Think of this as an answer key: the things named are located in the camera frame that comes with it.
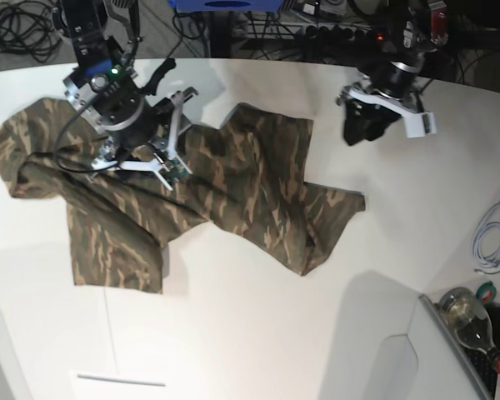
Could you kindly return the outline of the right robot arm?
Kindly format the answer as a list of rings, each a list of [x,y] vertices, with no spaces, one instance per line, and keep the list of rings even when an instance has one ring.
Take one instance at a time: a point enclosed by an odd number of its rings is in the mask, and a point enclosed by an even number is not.
[[[64,79],[69,102],[93,127],[131,150],[151,141],[161,113],[149,105],[158,84],[176,67],[172,58],[143,87],[134,82],[140,14],[137,1],[57,1],[55,29],[72,45],[77,66]]]

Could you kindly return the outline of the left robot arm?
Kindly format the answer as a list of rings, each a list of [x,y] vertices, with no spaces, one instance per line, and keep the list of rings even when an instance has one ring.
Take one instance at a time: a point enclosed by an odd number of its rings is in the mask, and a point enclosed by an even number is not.
[[[379,54],[357,67],[359,79],[343,87],[337,104],[344,111],[342,136],[349,146],[373,142],[395,122],[403,121],[408,138],[437,131],[434,114],[423,105],[417,79],[426,55],[448,41],[447,4],[436,1],[389,1],[373,13],[349,1],[354,14],[381,36]]]

